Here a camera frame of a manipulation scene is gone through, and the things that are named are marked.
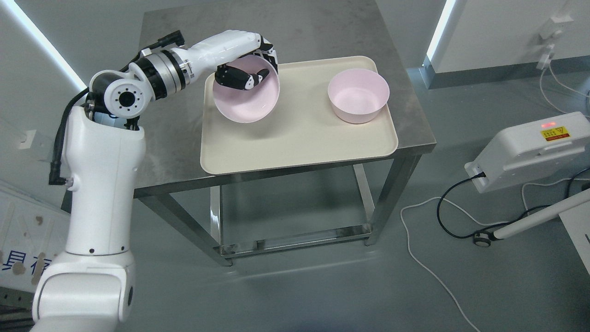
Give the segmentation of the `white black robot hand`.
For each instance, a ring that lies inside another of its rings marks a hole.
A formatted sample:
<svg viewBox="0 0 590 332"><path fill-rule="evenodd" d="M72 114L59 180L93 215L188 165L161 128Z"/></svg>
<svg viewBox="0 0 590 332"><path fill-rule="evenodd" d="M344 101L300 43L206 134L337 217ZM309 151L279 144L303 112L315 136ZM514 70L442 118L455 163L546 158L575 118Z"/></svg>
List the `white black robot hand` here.
<svg viewBox="0 0 590 332"><path fill-rule="evenodd" d="M231 89L251 90L271 73L278 73L277 52L274 45L257 32L227 30L198 42L177 54L188 63L190 79L194 81L204 73L215 73L217 84ZM270 68L246 72L230 65L231 62L254 55L263 59Z"/></svg>

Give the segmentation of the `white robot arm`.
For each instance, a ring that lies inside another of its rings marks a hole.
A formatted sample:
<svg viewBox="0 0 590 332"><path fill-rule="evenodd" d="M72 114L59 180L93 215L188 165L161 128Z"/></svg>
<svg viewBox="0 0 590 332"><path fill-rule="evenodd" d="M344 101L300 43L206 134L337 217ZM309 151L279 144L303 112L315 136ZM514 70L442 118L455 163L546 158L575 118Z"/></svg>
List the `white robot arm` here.
<svg viewBox="0 0 590 332"><path fill-rule="evenodd" d="M196 73L174 31L121 70L96 73L66 106L53 143L50 185L72 193L65 249L43 272L32 301L34 332L113 332L129 317L136 265L131 205L145 156L139 116L184 89Z"/></svg>

